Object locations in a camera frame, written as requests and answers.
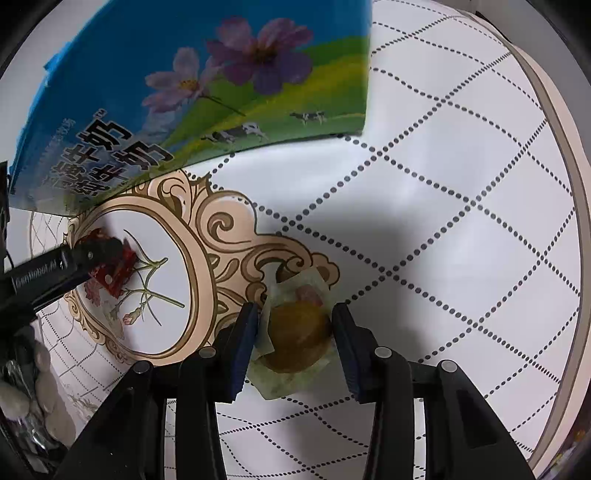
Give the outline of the open cardboard milk box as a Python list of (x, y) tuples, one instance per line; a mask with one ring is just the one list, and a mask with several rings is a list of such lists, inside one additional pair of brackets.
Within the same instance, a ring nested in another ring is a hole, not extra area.
[(13, 207), (72, 216), (179, 168), (356, 133), (367, 1), (111, 1), (45, 67)]

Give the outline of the orange jelly cup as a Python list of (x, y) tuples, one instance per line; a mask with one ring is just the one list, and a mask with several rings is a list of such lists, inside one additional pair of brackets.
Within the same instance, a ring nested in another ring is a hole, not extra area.
[(270, 287), (247, 378), (266, 400), (307, 388), (337, 358), (329, 285), (318, 268)]

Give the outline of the red triangular snack packet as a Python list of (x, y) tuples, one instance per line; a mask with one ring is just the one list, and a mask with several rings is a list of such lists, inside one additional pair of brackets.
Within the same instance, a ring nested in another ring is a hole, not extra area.
[(138, 260), (129, 242), (96, 228), (80, 238), (75, 247), (85, 252), (86, 259), (92, 266), (89, 270), (90, 277), (112, 297), (119, 298)]

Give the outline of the white quilted floral blanket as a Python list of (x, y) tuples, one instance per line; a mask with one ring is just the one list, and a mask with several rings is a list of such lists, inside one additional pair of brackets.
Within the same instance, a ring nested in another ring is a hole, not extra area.
[(280, 266), (315, 268), (408, 359), (457, 362), (543, 472), (590, 377), (590, 170), (570, 113), (524, 51), (433, 1), (373, 7), (359, 136), (224, 147), (78, 219), (30, 222), (40, 253), (104, 226), (139, 271), (81, 287), (41, 332), (80, 432), (137, 358), (211, 343)]

